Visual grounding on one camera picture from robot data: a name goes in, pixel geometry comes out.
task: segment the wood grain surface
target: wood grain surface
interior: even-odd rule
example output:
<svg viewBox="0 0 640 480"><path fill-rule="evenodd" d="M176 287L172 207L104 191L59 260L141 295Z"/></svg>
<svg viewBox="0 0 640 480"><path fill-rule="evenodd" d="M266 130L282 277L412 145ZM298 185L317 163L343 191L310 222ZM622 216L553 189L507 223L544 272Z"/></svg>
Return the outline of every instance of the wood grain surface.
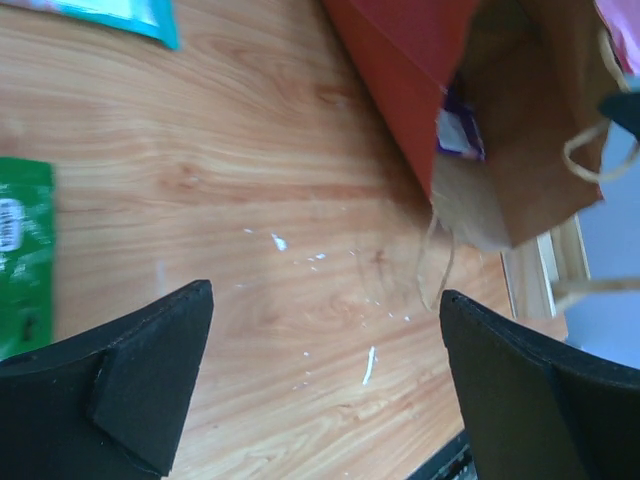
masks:
<svg viewBox="0 0 640 480"><path fill-rule="evenodd" d="M318 2L176 3L180 52L1 7L0 152L56 165L57 338L209 278L170 478L405 478L462 428L428 204ZM508 313L497 256L449 286Z"/></svg>

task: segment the blue wrapper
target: blue wrapper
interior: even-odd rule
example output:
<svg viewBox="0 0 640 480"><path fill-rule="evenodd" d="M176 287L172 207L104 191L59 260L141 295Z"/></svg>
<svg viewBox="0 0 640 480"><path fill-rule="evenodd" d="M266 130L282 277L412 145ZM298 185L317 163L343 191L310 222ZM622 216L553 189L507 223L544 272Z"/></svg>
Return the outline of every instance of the blue wrapper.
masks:
<svg viewBox="0 0 640 480"><path fill-rule="evenodd" d="M179 48L171 0L0 0L0 3L100 23Z"/></svg>

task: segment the light blue surface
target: light blue surface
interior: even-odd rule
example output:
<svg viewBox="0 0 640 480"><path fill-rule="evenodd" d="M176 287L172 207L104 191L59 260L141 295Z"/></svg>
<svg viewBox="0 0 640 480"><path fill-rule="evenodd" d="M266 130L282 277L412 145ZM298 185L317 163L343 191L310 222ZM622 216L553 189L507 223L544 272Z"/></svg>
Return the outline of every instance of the light blue surface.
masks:
<svg viewBox="0 0 640 480"><path fill-rule="evenodd" d="M640 79L631 82L640 87ZM626 157L632 136L614 126L603 154L605 170ZM640 164L601 185L605 202L580 213L592 278L640 277ZM568 343L640 368L640 292L594 294L566 312Z"/></svg>
<svg viewBox="0 0 640 480"><path fill-rule="evenodd" d="M83 7L76 7L73 6L73 1L68 1L65 2L64 5L61 5L60 13L89 22L101 23L111 28L128 30L140 35L156 38L172 50L180 47L178 28L173 17L171 0L139 0L137 3L133 3L137 11L134 13L133 18L130 19L112 15L108 11L96 13L94 9L88 10ZM145 8L145 3L149 4L156 25L152 25L143 20L145 14L142 10Z"/></svg>

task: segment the brown paper bag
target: brown paper bag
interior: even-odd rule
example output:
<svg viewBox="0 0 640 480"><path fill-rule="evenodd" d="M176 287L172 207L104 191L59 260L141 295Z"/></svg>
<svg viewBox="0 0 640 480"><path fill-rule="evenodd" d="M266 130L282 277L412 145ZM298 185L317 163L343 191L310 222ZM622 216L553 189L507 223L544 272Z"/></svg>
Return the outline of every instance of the brown paper bag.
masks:
<svg viewBox="0 0 640 480"><path fill-rule="evenodd" d="M481 2L460 72L487 162L437 156L432 180L434 210L459 241L511 248L602 199L562 152L618 89L598 48L604 28L593 0ZM572 158L599 171L604 141Z"/></svg>

